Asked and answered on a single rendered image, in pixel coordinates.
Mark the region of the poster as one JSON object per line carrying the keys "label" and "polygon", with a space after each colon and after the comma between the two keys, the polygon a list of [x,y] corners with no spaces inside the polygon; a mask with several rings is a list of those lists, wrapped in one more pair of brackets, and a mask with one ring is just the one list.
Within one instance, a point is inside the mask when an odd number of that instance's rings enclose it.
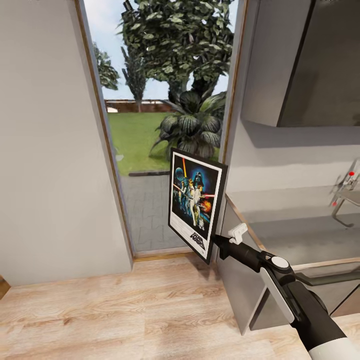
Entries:
{"label": "poster", "polygon": [[210,264],[228,165],[170,148],[168,225]]}

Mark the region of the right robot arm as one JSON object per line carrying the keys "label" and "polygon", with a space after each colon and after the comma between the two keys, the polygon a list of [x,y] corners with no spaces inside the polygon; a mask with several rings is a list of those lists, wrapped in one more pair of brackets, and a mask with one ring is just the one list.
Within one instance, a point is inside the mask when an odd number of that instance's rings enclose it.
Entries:
{"label": "right robot arm", "polygon": [[289,324],[296,328],[312,360],[360,360],[360,352],[329,316],[318,295],[296,281],[290,263],[267,251],[259,252],[243,243],[248,230],[239,223],[228,232],[231,237],[215,234],[210,239],[219,247],[219,257],[232,256],[260,273]]}

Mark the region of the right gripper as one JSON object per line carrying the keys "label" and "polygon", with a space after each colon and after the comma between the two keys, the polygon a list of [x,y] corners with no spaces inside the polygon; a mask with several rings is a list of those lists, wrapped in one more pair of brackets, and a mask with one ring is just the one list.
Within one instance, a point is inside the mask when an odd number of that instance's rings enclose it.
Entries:
{"label": "right gripper", "polygon": [[247,252],[253,247],[241,242],[240,244],[229,242],[228,237],[215,234],[214,236],[210,235],[210,239],[219,247],[219,257],[222,260],[225,260],[227,257],[232,256],[239,262],[245,265],[245,256]]}

